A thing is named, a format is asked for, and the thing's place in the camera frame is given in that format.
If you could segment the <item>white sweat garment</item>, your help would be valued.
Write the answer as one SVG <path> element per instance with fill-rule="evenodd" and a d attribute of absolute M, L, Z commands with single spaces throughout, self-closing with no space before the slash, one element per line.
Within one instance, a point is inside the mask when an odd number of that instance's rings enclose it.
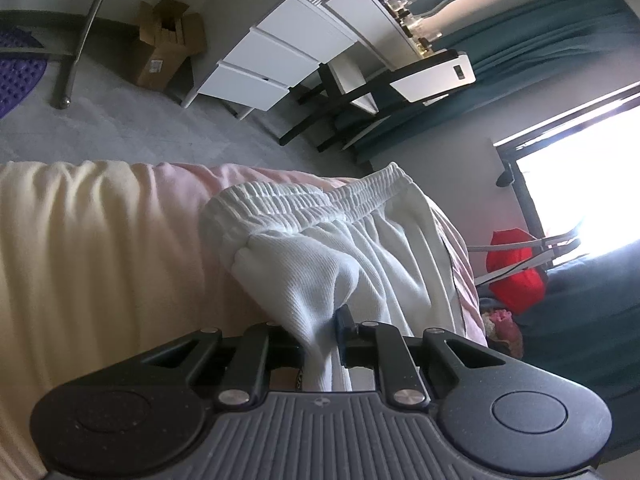
<path fill-rule="evenodd" d="M 235 185 L 205 206 L 201 229 L 232 278 L 302 345 L 305 390 L 357 387 L 338 357 L 341 307 L 407 336 L 440 327 L 484 340 L 462 236 L 396 165 L 333 190 Z"/>

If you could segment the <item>pile of colourful clothes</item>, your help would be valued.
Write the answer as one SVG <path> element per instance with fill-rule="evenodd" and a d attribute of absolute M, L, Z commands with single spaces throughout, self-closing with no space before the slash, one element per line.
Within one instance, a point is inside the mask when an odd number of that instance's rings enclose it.
<path fill-rule="evenodd" d="M 524 356 L 524 342 L 512 313 L 506 309 L 490 309 L 482 313 L 489 347 L 520 360 Z"/>

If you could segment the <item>pink striped bed sheet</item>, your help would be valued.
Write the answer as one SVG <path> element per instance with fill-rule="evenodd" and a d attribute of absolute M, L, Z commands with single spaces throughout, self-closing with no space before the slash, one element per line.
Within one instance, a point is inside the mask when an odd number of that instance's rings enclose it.
<path fill-rule="evenodd" d="M 29 417 L 52 388 L 205 327 L 239 335 L 271 321 L 206 245 L 210 200 L 247 182 L 356 180 L 231 164 L 4 164 L 2 477 L 42 474 Z"/>

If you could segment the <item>white black chair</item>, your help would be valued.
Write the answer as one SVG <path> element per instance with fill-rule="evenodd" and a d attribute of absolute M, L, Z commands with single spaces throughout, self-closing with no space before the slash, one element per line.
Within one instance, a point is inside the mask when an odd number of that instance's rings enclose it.
<path fill-rule="evenodd" d="M 320 82 L 297 98 L 306 104 L 316 96 L 326 98 L 279 139 L 285 146 L 311 126 L 327 120 L 332 136 L 321 142 L 322 153 L 341 143 L 348 148 L 393 114 L 413 105 L 429 106 L 475 84 L 476 77 L 464 52 L 445 49 L 397 70 L 381 70 L 371 78 L 350 58 L 341 55 L 318 67 Z"/>

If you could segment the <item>chrome curved floor stand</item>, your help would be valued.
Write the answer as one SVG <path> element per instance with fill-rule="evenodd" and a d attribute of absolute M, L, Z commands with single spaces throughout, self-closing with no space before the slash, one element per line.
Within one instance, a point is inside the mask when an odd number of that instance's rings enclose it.
<path fill-rule="evenodd" d="M 55 51 L 45 47 L 2 47 L 2 60 L 5 58 L 7 60 L 9 58 L 22 58 L 23 60 L 34 58 L 35 60 L 46 60 L 66 64 L 66 70 L 63 70 L 61 74 L 63 88 L 60 98 L 58 99 L 58 104 L 56 104 L 60 110 L 66 110 L 66 108 L 69 108 L 70 104 L 72 104 L 72 95 L 79 62 L 84 53 L 92 25 L 103 3 L 104 0 L 92 0 L 73 51 Z"/>

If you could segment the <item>white drawer desk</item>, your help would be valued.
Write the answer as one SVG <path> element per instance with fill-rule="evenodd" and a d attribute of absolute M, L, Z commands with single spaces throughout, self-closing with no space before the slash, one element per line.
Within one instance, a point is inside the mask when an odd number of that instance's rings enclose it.
<path fill-rule="evenodd" d="M 212 96 L 270 110 L 320 64 L 361 44 L 390 70 L 421 53 L 378 0 L 206 0 L 207 48 L 182 100 Z"/>

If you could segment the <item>cardboard box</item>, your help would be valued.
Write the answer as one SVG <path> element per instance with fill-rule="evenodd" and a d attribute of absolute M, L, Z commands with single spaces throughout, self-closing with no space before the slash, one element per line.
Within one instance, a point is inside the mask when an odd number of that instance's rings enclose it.
<path fill-rule="evenodd" d="M 183 62 L 206 50 L 204 22 L 178 0 L 141 1 L 138 38 L 131 52 L 131 81 L 140 88 L 164 91 Z"/>

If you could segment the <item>purple spiky mat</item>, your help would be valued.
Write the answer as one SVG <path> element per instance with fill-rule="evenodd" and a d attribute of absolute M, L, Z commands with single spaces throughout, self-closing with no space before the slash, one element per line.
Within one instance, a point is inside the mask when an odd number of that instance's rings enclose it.
<path fill-rule="evenodd" d="M 1 27 L 2 48 L 42 48 L 30 32 Z M 2 58 L 0 72 L 0 118 L 12 112 L 29 95 L 46 72 L 45 58 Z"/>

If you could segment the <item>dark teal curtain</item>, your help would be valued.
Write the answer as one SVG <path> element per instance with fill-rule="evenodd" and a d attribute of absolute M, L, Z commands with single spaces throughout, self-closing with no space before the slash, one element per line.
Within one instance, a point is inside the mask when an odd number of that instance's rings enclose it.
<path fill-rule="evenodd" d="M 438 50 L 468 55 L 475 82 L 432 105 L 394 113 L 354 145 L 360 162 L 601 55 L 639 44 L 624 0 L 537 0 L 456 30 Z"/>

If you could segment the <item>window with black frame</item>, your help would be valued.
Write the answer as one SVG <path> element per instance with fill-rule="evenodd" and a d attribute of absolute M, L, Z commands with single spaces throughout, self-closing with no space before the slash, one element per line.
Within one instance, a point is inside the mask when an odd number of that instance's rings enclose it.
<path fill-rule="evenodd" d="M 574 233 L 558 264 L 639 240 L 639 85 L 634 82 L 494 144 L 528 232 Z"/>

